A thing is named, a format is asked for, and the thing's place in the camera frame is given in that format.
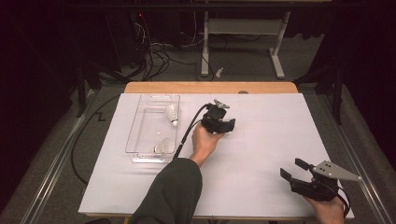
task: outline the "white table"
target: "white table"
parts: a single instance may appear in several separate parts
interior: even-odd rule
[[[132,163],[125,153],[140,95],[121,96],[80,213],[130,216],[164,167]],[[198,108],[213,99],[230,105],[226,118],[236,119],[234,131],[220,140],[202,167],[204,187],[195,218],[314,218],[310,205],[292,193],[289,183],[279,175],[282,167],[293,177],[310,181],[312,175],[296,166],[294,159],[313,164],[329,159],[300,93],[195,93],[180,94],[180,99],[178,139]],[[179,157],[188,157],[191,151],[189,137]]]

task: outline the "white object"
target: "white object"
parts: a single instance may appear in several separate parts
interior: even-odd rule
[[[175,151],[175,139],[164,138],[161,143],[154,148],[155,153],[173,153]]]
[[[165,107],[165,114],[166,117],[169,118],[169,120],[171,120],[172,125],[174,127],[177,126],[177,106],[176,105],[167,105]]]
[[[220,69],[218,69],[218,72],[216,73],[216,77],[221,77],[221,72],[223,70],[223,67],[221,67]]]
[[[133,124],[125,147],[126,154],[137,163],[168,163],[177,140],[179,95],[142,94],[130,117]]]
[[[124,149],[140,94],[123,94],[111,121],[78,211],[87,215],[130,216],[141,204],[164,163],[132,163]],[[202,105],[219,99],[236,118],[233,134],[218,142],[201,168],[203,190],[195,217],[222,219],[314,218],[312,207],[290,191],[280,174],[310,181],[295,158],[319,164],[328,160],[304,96],[294,94],[180,94],[178,128],[186,130]],[[177,132],[177,142],[184,132]],[[188,137],[180,158],[192,153]]]

